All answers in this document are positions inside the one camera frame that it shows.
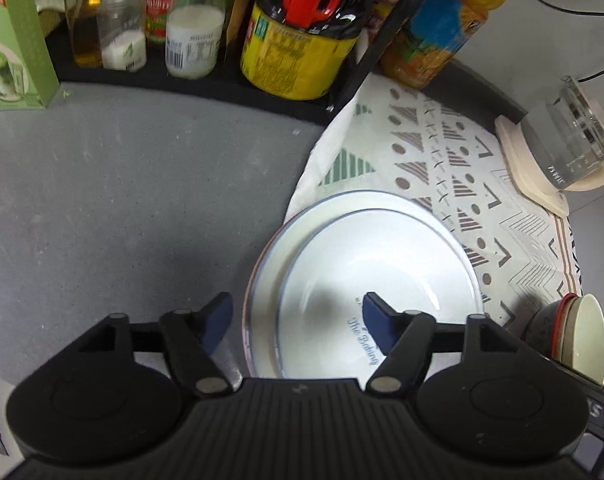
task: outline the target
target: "yellow label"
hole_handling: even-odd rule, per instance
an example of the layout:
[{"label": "yellow label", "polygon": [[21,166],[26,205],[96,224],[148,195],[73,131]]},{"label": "yellow label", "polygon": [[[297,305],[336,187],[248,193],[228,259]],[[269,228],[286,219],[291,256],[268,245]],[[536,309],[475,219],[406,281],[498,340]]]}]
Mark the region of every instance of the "yellow label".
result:
[{"label": "yellow label", "polygon": [[333,40],[299,32],[253,7],[242,73],[257,88],[286,99],[317,99],[329,91],[357,38]]}]

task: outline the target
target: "barcode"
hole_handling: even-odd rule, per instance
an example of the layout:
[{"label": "barcode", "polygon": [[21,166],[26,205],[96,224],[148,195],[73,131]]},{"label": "barcode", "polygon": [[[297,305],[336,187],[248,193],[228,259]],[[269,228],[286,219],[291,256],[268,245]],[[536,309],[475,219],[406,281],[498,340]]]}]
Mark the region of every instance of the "barcode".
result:
[{"label": "barcode", "polygon": [[173,50],[171,45],[166,49],[166,64],[175,68],[182,68],[183,55],[181,49]]}]

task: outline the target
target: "orange juice bottle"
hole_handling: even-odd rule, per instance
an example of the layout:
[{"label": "orange juice bottle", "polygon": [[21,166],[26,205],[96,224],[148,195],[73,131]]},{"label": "orange juice bottle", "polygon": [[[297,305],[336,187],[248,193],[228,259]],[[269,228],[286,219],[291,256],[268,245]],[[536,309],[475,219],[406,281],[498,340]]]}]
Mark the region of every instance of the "orange juice bottle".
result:
[{"label": "orange juice bottle", "polygon": [[423,88],[504,1],[424,0],[382,56],[384,73]]}]

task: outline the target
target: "green striped triangle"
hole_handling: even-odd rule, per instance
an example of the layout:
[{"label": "green striped triangle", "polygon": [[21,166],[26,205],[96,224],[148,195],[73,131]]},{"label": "green striped triangle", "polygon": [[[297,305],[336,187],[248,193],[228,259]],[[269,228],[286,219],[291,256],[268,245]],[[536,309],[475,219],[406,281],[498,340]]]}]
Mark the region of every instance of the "green striped triangle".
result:
[{"label": "green striped triangle", "polygon": [[365,173],[374,173],[375,168],[371,166],[370,162],[365,161],[363,158],[358,158],[352,153],[342,149],[338,156],[333,162],[333,167],[324,177],[319,186],[326,184],[333,184],[340,180],[346,180],[349,178],[355,178]]}]

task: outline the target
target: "wire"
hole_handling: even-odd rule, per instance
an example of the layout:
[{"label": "wire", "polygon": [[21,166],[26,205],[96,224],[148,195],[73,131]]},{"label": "wire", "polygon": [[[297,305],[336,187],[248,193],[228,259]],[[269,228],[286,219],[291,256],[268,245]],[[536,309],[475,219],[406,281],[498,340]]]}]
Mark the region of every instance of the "wire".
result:
[{"label": "wire", "polygon": [[[546,7],[550,7],[551,9],[558,10],[560,12],[566,12],[567,14],[576,14],[577,16],[604,16],[604,12],[594,12],[594,11],[590,11],[590,10],[564,9],[563,7],[555,6],[544,0],[537,0],[537,1],[540,2],[541,4],[545,5]],[[604,75],[604,69],[600,70],[599,72],[594,73],[593,75],[590,75],[588,77],[583,77],[582,79],[578,79],[578,82],[585,83],[586,81],[591,81],[591,79],[595,79],[596,77],[600,77],[601,75]]]},{"label": "wire", "polygon": [[545,0],[537,0],[541,4],[546,7],[550,7],[551,9],[558,10],[560,12],[566,12],[567,14],[576,14],[577,16],[604,16],[604,12],[595,12],[592,10],[573,10],[573,9],[564,9],[564,7],[558,7],[556,5],[550,4]]}]

